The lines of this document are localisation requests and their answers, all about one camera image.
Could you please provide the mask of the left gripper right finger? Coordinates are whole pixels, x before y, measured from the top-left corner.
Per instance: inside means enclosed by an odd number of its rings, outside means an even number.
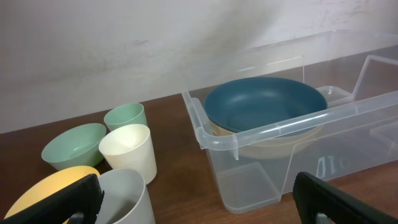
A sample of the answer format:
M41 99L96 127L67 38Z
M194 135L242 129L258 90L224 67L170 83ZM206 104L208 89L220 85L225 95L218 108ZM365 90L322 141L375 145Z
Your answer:
M335 223L392 223L397 219L346 194L308 172L296 175L293 198L302 223L324 214Z

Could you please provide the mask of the cream plate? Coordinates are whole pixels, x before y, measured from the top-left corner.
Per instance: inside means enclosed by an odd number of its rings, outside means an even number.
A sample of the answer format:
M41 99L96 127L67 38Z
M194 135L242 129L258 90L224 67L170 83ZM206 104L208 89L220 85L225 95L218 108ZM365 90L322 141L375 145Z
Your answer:
M250 159L280 159L298 153L313 144L324 125L319 125L296 133L267 139L239 148L239 157Z

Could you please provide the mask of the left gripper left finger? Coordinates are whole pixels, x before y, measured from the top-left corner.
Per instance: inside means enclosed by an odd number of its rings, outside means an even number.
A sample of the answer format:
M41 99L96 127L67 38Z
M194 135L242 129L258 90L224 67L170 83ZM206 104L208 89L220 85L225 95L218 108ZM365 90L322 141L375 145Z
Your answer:
M104 199L98 176L88 174L43 200L12 215L3 224L90 223L97 220Z

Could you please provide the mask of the blue plate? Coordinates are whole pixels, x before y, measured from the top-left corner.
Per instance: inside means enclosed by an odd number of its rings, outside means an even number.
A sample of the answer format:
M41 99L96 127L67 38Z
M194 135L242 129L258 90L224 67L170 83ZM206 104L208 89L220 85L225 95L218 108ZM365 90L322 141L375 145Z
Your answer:
M203 108L217 126L240 133L326 110L328 103L317 89L302 82L251 77L216 87Z

